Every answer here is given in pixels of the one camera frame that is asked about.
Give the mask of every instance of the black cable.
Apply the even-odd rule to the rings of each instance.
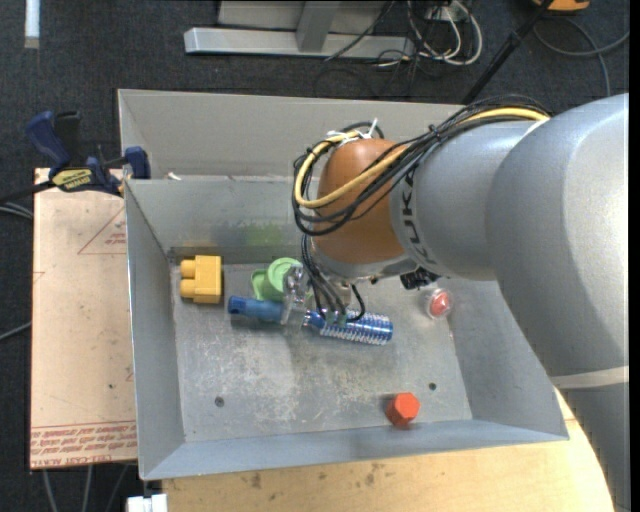
[[[389,14],[389,11],[391,10],[391,8],[393,7],[393,4],[395,4],[395,1],[391,1],[391,2],[387,2],[387,5],[384,6],[381,10],[380,13],[378,14],[378,16],[376,17],[376,19],[373,21],[373,23],[371,25],[369,25],[364,32],[362,32],[358,37],[356,37],[353,41],[351,41],[347,46],[345,46],[344,48],[342,48],[341,50],[338,50],[336,53],[334,53],[333,55],[331,55],[330,57],[327,57],[325,59],[325,62],[329,62],[333,59],[337,59],[338,57],[341,57],[342,55],[344,55],[345,53],[347,53],[349,50],[351,50],[351,48],[353,48],[355,45],[357,45],[360,41],[362,41],[362,39],[364,39],[364,37],[371,31],[373,30],[373,28],[382,21],[382,19]]]
[[[529,32],[533,30],[535,24],[547,11],[549,5],[551,5],[551,2],[553,2],[553,0],[543,0],[533,16],[531,16],[531,18],[529,18],[516,31],[509,34],[507,40],[503,43],[500,50],[498,50],[498,53],[496,53],[496,55],[493,57],[487,69],[482,73],[473,87],[471,87],[471,90],[469,90],[467,95],[464,97],[462,103],[471,103],[476,99],[482,89],[484,89],[487,83],[489,83],[489,80],[493,78],[493,75],[495,75],[496,72],[502,67],[502,65],[513,53],[513,51],[518,48],[518,46],[520,46],[522,40],[529,34]]]
[[[32,194],[37,194],[38,192],[42,192],[51,187],[55,187],[55,185],[50,181],[45,181],[44,183],[39,183],[38,185],[31,185],[29,188],[18,190],[17,192],[13,192],[6,196],[0,197],[0,205],[8,203],[9,201],[13,201],[14,199],[21,199]]]
[[[558,53],[559,55],[562,55],[564,57],[570,57],[570,58],[597,57],[598,60],[600,61],[600,68],[602,69],[602,76],[604,77],[604,81],[605,81],[606,96],[607,97],[611,96],[611,83],[609,81],[609,70],[607,69],[607,64],[604,61],[603,54],[608,52],[608,51],[611,51],[611,50],[617,48],[618,46],[620,46],[621,44],[623,44],[628,39],[629,32],[627,32],[624,36],[622,36],[617,41],[615,41],[615,42],[613,42],[613,43],[611,43],[609,45],[606,45],[606,46],[604,46],[602,48],[599,48],[598,45],[596,44],[596,42],[593,40],[593,38],[589,35],[589,33],[583,27],[581,27],[575,21],[570,20],[570,19],[563,19],[563,21],[566,21],[571,26],[573,26],[578,32],[580,32],[580,34],[589,42],[589,44],[591,45],[593,50],[592,51],[588,51],[588,52],[570,52],[570,51],[566,51],[566,50],[563,50],[561,48],[557,48],[557,47],[553,46],[552,44],[547,42],[545,39],[543,39],[542,36],[540,35],[539,31],[536,28],[534,28],[533,33],[535,34],[535,36],[538,39],[538,41],[540,41],[540,43],[542,43],[544,46],[546,46],[551,51],[553,51],[555,53]]]
[[[373,180],[369,185],[367,185],[367,187],[365,187],[363,189],[363,191],[361,192],[361,194],[358,196],[358,198],[356,200],[354,200],[350,205],[335,211],[331,214],[328,215],[320,215],[318,211],[316,211],[315,215],[307,215],[304,214],[301,211],[300,206],[297,204],[296,200],[295,200],[295,196],[292,193],[292,204],[293,204],[293,208],[294,208],[294,217],[296,219],[296,224],[298,225],[298,227],[301,229],[301,231],[303,233],[306,233],[308,235],[312,235],[312,236],[322,236],[325,234],[329,234],[333,231],[336,231],[337,229],[339,229],[340,227],[342,227],[346,222],[348,222],[349,220],[353,220],[353,215],[356,211],[356,209],[367,199],[369,199],[370,197],[373,196],[373,194],[375,194],[382,186],[385,185],[386,182],[388,182],[395,174],[397,174],[399,172],[398,168],[401,168],[402,166],[404,166],[404,164],[406,164],[408,161],[410,161],[413,157],[415,157],[415,155],[418,154],[422,154],[426,151],[426,149],[428,149],[428,147],[433,144],[434,141],[438,141],[438,138],[442,137],[443,135],[452,135],[452,134],[447,134],[447,131],[450,130],[452,127],[454,127],[456,124],[461,123],[462,121],[464,121],[465,119],[475,115],[477,112],[482,111],[482,110],[490,110],[490,109],[494,109],[497,106],[499,106],[501,103],[506,102],[507,100],[509,101],[509,103],[512,103],[511,100],[512,98],[514,98],[515,96],[505,96],[505,97],[496,97],[496,98],[487,98],[485,100],[479,101],[475,104],[470,105],[467,108],[462,109],[461,111],[459,111],[458,113],[454,114],[454,116],[452,116],[451,118],[449,118],[447,121],[445,121],[444,123],[442,123],[435,132],[429,132],[425,135],[416,137],[415,139],[412,139],[412,141],[417,141],[415,142],[411,149],[408,150],[404,155],[402,155],[402,157],[400,157],[396,162],[393,162],[392,165],[389,166],[388,169],[386,169],[385,171],[383,171],[380,176],[378,176],[375,180]],[[534,102],[528,98],[524,98],[524,101],[528,104],[527,108],[543,113],[545,115],[548,115],[546,111],[544,111],[542,109],[542,107],[537,104],[537,102]],[[484,123],[488,123],[488,122],[497,122],[497,121],[503,121],[503,120],[509,120],[509,119],[520,119],[519,117],[509,117],[509,116],[500,116],[498,118],[491,118],[488,120],[478,120],[477,122],[468,122],[466,123],[464,126],[462,126],[460,129],[461,130],[465,130],[465,129],[470,129],[472,127],[477,126],[478,124],[484,124]],[[392,146],[391,148],[387,149],[382,155],[380,155],[376,160],[374,160],[374,162],[372,162],[369,166],[367,166],[362,172],[365,172],[366,170],[370,169],[373,165],[377,164],[379,161],[381,161],[387,154],[389,154],[394,148],[403,145],[403,144],[407,144],[407,142],[409,141],[404,141],[403,143],[398,143],[395,144],[394,146]],[[307,178],[310,176],[312,172],[312,167],[310,166],[309,168],[309,172],[307,174]],[[310,222],[310,223],[318,223],[318,222],[331,222],[334,221],[335,219],[338,219],[337,221],[335,221],[331,226],[328,226],[324,229],[319,229],[319,230],[311,230],[308,229],[306,226],[304,226],[304,224],[302,223],[302,221],[306,221],[306,222]]]
[[[580,25],[578,25],[575,21],[570,20],[568,18],[543,18],[544,21],[550,21],[550,20],[559,20],[559,21],[566,21],[567,23],[573,25],[575,28],[577,28],[582,35],[585,36],[586,39],[589,40],[589,42],[591,43],[591,46],[593,46],[593,50],[590,51],[585,51],[585,52],[572,52],[572,51],[568,51],[568,50],[564,50],[562,48],[558,48],[557,46],[553,46],[551,43],[549,43],[548,41],[546,41],[545,39],[542,38],[542,36],[540,35],[540,32],[538,31],[537,27],[533,28],[533,33],[535,34],[536,38],[538,39],[538,41],[540,41],[544,46],[546,46],[547,48],[549,48],[549,50],[552,50],[556,53],[559,53],[560,55],[564,55],[565,57],[576,57],[576,58],[588,58],[588,57],[595,57],[597,55],[602,55],[603,53],[607,53],[610,52],[611,50],[616,49],[618,46],[622,45],[627,39],[629,39],[629,34],[630,34],[630,30],[627,31],[620,39],[618,39],[617,41],[614,41],[611,44],[605,45],[601,48],[599,48],[591,39],[591,37],[588,35],[588,33],[586,32],[586,30],[584,30]]]
[[[357,322],[364,316],[364,314],[367,312],[367,308],[365,307],[364,300],[362,300],[362,296],[360,295],[360,292],[358,292],[358,288],[356,288],[355,284],[351,284],[351,290],[353,291],[353,294],[356,296],[356,300],[358,301],[358,305],[360,306],[360,312],[353,318],[347,319],[347,322],[353,323],[353,322]]]
[[[0,334],[0,341],[6,341],[16,334],[20,334],[21,332],[26,331],[29,327],[31,327],[31,322],[27,322],[26,324],[22,324],[14,329],[11,329],[10,331]]]

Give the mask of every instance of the blue plastic handle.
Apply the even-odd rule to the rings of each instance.
[[[131,146],[125,149],[124,158],[129,162],[135,179],[148,180],[151,178],[149,160],[147,160],[147,155],[140,146]]]
[[[231,315],[244,315],[266,320],[267,322],[280,322],[282,303],[232,295],[227,303],[227,311]]]
[[[47,110],[34,116],[27,124],[26,133],[36,149],[51,158],[56,167],[64,167],[71,161],[53,129],[53,112]]]

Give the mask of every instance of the metal stand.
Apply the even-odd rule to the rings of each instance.
[[[253,54],[329,57],[357,35],[329,33],[341,2],[304,2],[295,31],[192,28],[184,34],[187,54]],[[404,37],[365,36],[343,57],[375,59],[389,50],[410,51]]]

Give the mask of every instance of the electrical wire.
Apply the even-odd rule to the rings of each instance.
[[[602,55],[603,53],[610,52],[611,50],[614,50],[618,46],[622,45],[627,39],[629,39],[629,34],[631,32],[630,30],[628,30],[620,39],[614,41],[611,44],[608,44],[608,45],[605,45],[605,46],[599,48],[593,42],[593,40],[591,39],[591,36],[588,35],[586,30],[584,30],[575,21],[570,20],[570,19],[566,19],[566,18],[553,18],[553,19],[554,20],[558,19],[558,20],[561,20],[561,21],[566,21],[567,23],[573,25],[575,28],[577,28],[585,36],[586,39],[589,40],[589,42],[593,46],[593,50],[584,51],[584,52],[572,52],[572,51],[564,50],[562,48],[558,48],[557,46],[553,46],[546,39],[544,39],[542,37],[542,35],[540,35],[540,32],[539,32],[537,27],[533,28],[533,33],[535,34],[535,36],[538,39],[538,41],[540,41],[544,46],[546,46],[550,50],[552,50],[552,51],[554,51],[556,53],[559,53],[560,55],[564,55],[566,57],[577,57],[577,58],[584,57],[584,58],[588,58],[588,57],[595,57],[596,55]]]
[[[562,48],[557,48],[557,47],[553,46],[551,43],[549,43],[545,39],[543,39],[543,37],[540,35],[537,27],[534,27],[533,33],[535,34],[535,36],[538,39],[538,41],[540,41],[548,49],[550,49],[551,51],[553,51],[555,53],[558,53],[559,55],[563,55],[565,57],[571,57],[571,58],[597,57],[598,61],[600,62],[600,68],[602,69],[602,76],[604,77],[605,89],[606,89],[606,93],[605,94],[606,94],[607,97],[611,96],[611,82],[609,80],[609,70],[607,69],[607,64],[606,64],[606,62],[604,60],[603,54],[606,53],[606,52],[609,52],[609,51],[619,47],[621,44],[623,44],[629,38],[629,32],[630,31],[627,31],[627,33],[624,34],[617,41],[614,41],[611,44],[608,44],[606,46],[603,46],[603,47],[599,48],[598,45],[596,44],[596,42],[591,37],[591,35],[583,27],[581,27],[575,21],[570,20],[570,19],[564,19],[564,21],[569,23],[578,32],[580,32],[580,34],[589,42],[589,44],[593,48],[592,51],[571,52],[571,51],[563,50]]]
[[[303,233],[301,248],[303,265],[309,275],[318,312],[323,318],[325,318],[323,312],[325,304],[328,304],[331,311],[336,311],[337,304],[340,314],[345,314],[346,309],[332,283],[325,278],[311,257],[309,250],[309,245],[312,243],[311,237],[332,233],[347,222],[366,215],[401,183],[408,173],[418,169],[433,151],[450,138],[488,123],[510,120],[539,122],[549,117],[550,114],[542,105],[523,96],[504,95],[477,101],[463,107],[439,126],[430,126],[429,132],[392,144],[353,179],[331,193],[313,200],[309,199],[308,192],[314,163],[336,146],[350,143],[359,137],[354,136],[352,131],[330,132],[327,138],[317,142],[307,149],[304,155],[298,157],[294,162],[294,186],[291,200],[296,225]],[[361,190],[349,204],[331,213],[321,211],[322,208],[341,199],[346,193],[356,188]],[[324,223],[325,226],[313,227],[317,223]],[[348,321],[356,321],[364,316],[366,308],[353,284],[351,289],[360,304],[360,313]]]
[[[453,17],[451,16],[450,9],[452,6],[455,6],[455,8],[462,11],[465,14],[466,20],[471,24],[472,47],[474,46],[473,39],[475,39],[475,51],[473,55],[471,55],[470,57],[463,58],[462,60],[456,59],[456,57],[458,57],[458,55],[462,50],[462,35],[460,33],[460,29],[458,28],[458,25],[456,24],[456,22],[453,20]],[[433,16],[434,16],[434,13],[436,12],[441,12],[446,18],[447,24],[451,27],[451,31],[453,32],[453,35],[455,36],[455,41],[456,41],[455,48],[449,48],[441,52],[434,50],[432,45],[427,42],[427,35],[420,32],[420,30],[416,26],[415,24],[416,21],[421,21],[423,23],[430,21],[431,23],[433,23],[435,21]],[[454,0],[450,6],[438,7],[438,11],[432,10],[430,14],[431,14],[431,18],[429,20],[421,18],[416,14],[415,9],[412,6],[411,0],[407,0],[407,19],[409,21],[409,27],[411,29],[410,31],[415,36],[415,44],[417,47],[421,48],[421,50],[418,52],[418,55],[420,57],[443,62],[445,64],[450,64],[452,66],[467,66],[469,64],[473,64],[480,58],[483,44],[484,44],[482,29],[480,28],[480,25],[478,24],[475,16],[471,14],[469,9],[467,9],[467,7],[464,4],[462,4],[458,0]]]
[[[87,480],[84,484],[84,494],[82,495],[82,508],[81,512],[87,512],[89,506],[89,491],[91,491],[91,478],[93,477],[93,466],[89,466],[87,469]]]
[[[344,48],[342,48],[341,50],[338,50],[336,53],[334,53],[333,55],[327,57],[324,61],[325,62],[329,62],[333,59],[337,59],[338,57],[341,57],[342,55],[344,55],[345,53],[347,53],[349,50],[351,50],[355,45],[357,45],[360,41],[362,41],[365,36],[375,28],[375,26],[380,23],[384,17],[389,14],[389,11],[391,10],[391,8],[393,7],[393,4],[395,4],[395,1],[391,1],[388,2],[386,8],[381,9],[380,14],[378,14],[378,16],[376,17],[376,19],[373,21],[373,23],[371,25],[369,25],[364,32],[362,32],[358,37],[356,37],[353,41],[351,41],[347,46],[345,46]]]
[[[535,121],[541,121],[548,119],[548,115],[545,113],[541,113],[538,110],[533,110],[531,107],[524,108],[520,106],[512,106],[512,107],[501,107],[494,108],[491,107],[488,110],[482,112],[474,112],[472,115],[467,116],[466,119],[459,120],[457,122],[467,122],[474,121],[478,119],[485,119],[490,117],[515,117],[520,119],[529,119]],[[396,144],[392,146],[389,150],[385,151],[381,157],[376,159],[370,166],[368,166],[365,170],[363,170],[357,177],[353,178],[346,184],[342,185],[338,189],[332,191],[331,193],[314,200],[308,200],[304,198],[304,189],[305,183],[308,183],[308,178],[310,176],[310,172],[312,170],[312,165],[317,159],[324,153],[328,152],[333,146],[337,143],[342,142],[345,139],[353,137],[353,133],[349,132],[344,135],[334,135],[332,137],[328,137],[324,141],[320,142],[316,146],[314,146],[308,153],[307,157],[304,159],[299,169],[296,170],[293,196],[294,196],[294,204],[298,207],[303,207],[307,209],[317,210],[323,206],[327,206],[337,199],[343,197],[346,193],[350,192],[354,188],[360,186],[362,183],[371,180],[372,178],[378,178],[385,171],[388,170],[389,167],[398,159],[402,158],[406,155],[411,148],[411,146],[403,144]]]
[[[124,480],[124,476],[127,474],[128,469],[129,464],[125,464],[124,468],[122,468],[122,471],[120,472],[120,476],[118,476],[118,480],[116,480],[116,484],[113,487],[111,496],[109,496],[109,500],[107,501],[107,506],[105,507],[104,512],[109,512],[111,510],[111,505],[113,505],[113,502],[118,495],[118,491],[120,490],[120,486],[122,485],[122,480]]]
[[[47,493],[47,499],[49,500],[49,508],[51,509],[51,512],[58,512],[58,505],[56,505],[56,499],[53,496],[53,491],[51,490],[49,472],[46,469],[42,470],[42,479],[44,480],[44,488]]]
[[[28,215],[20,210],[15,210],[13,208],[7,208],[6,206],[0,206],[0,212],[8,213],[10,215],[16,215],[17,217],[22,217],[27,220],[33,220],[33,215]]]
[[[5,341],[15,336],[16,334],[20,334],[23,331],[26,331],[29,327],[31,327],[31,322],[27,322],[26,324],[22,324],[15,329],[11,329],[10,331],[5,332],[4,334],[0,334],[0,341]]]

